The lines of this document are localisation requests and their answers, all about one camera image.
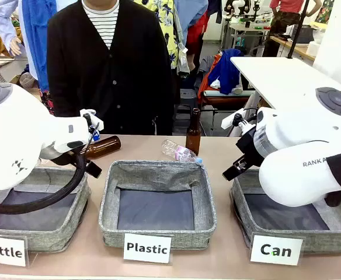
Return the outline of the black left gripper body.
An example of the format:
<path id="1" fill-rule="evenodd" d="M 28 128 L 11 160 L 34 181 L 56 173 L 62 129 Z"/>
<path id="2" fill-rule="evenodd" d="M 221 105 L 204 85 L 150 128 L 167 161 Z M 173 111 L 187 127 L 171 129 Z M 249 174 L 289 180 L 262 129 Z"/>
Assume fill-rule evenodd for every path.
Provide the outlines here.
<path id="1" fill-rule="evenodd" d="M 89 163 L 89 160 L 84 154 L 73 151 L 63 153 L 61 156 L 51 159 L 51 161 L 59 166 L 73 165 L 74 167 L 77 167 L 78 159 L 83 159 L 83 167 L 86 167 L 86 165 Z"/>

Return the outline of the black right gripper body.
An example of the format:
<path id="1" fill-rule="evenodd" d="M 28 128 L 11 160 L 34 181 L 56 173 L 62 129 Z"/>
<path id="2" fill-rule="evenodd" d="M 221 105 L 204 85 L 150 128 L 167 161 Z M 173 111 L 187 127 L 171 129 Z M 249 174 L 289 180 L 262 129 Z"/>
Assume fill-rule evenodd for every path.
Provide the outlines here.
<path id="1" fill-rule="evenodd" d="M 236 143 L 238 149 L 243 153 L 241 158 L 246 158 L 249 168 L 252 166 L 260 167 L 264 158 L 256 150 L 254 144 L 254 134 L 256 128 L 251 128 L 248 132 L 244 133 Z"/>

